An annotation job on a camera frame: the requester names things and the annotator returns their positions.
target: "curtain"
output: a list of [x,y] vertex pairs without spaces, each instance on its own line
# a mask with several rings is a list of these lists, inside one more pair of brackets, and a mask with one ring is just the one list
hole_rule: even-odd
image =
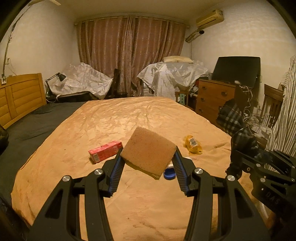
[[296,55],[290,59],[290,68],[284,75],[284,100],[279,118],[274,125],[266,150],[280,150],[296,154]]
[[143,17],[108,17],[77,25],[80,61],[113,77],[120,70],[119,92],[143,94],[139,72],[163,57],[180,55],[186,26]]

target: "blue bottle cap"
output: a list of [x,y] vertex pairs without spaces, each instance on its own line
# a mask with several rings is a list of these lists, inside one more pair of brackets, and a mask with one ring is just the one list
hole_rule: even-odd
[[175,169],[174,169],[173,165],[169,165],[169,167],[165,169],[165,171],[163,172],[163,177],[166,180],[173,180],[173,179],[175,179],[176,172],[175,172]]

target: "wall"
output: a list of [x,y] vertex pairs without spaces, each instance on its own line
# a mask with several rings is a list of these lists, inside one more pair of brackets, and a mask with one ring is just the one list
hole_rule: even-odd
[[[191,34],[191,28],[186,29],[185,39]],[[182,47],[181,56],[191,58],[191,43],[186,43],[184,40],[184,44]]]
[[79,64],[79,50],[78,50],[78,42],[77,42],[77,31],[76,27],[74,28],[73,40],[72,40],[72,64]]
[[262,106],[264,84],[278,88],[289,60],[296,54],[296,39],[280,14],[265,0],[221,4],[225,20],[205,29],[192,42],[192,59],[213,72],[219,56],[258,56],[261,75],[258,95]]
[[[0,43],[1,69],[11,28]],[[75,34],[74,15],[66,6],[57,6],[50,1],[34,4],[17,23],[12,34],[7,58],[10,58],[13,68],[7,65],[5,75],[13,72],[17,75],[42,73],[45,80],[61,72],[78,54],[77,48],[73,50]]]

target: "plastic bag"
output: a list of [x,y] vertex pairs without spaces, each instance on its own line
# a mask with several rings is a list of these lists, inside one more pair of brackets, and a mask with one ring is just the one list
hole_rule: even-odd
[[191,153],[202,154],[202,147],[193,136],[188,135],[184,137],[184,144]]

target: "plaid cloth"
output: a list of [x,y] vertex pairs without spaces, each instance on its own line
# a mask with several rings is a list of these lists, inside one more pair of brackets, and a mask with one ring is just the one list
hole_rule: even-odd
[[[224,106],[219,110],[217,123],[224,132],[231,136],[231,152],[238,150],[260,161],[263,159],[263,153],[259,150],[256,137],[244,124],[242,112],[239,110],[234,99],[226,101]],[[230,162],[226,173],[228,175],[236,175],[237,178],[240,178],[242,170]]]

